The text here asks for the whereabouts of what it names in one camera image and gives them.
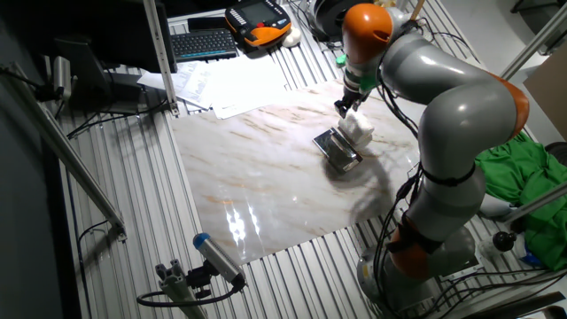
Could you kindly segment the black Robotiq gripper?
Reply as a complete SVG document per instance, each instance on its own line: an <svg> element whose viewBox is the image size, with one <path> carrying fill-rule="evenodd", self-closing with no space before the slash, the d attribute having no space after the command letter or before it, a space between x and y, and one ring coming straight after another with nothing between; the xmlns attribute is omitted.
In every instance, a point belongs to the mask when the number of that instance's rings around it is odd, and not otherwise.
<svg viewBox="0 0 567 319"><path fill-rule="evenodd" d="M355 113L357 107L368 98L367 92L360 93L358 90L354 91L347 87L344 87L343 93L342 100L334 103L335 109L342 119L346 117L347 113Z"/></svg>

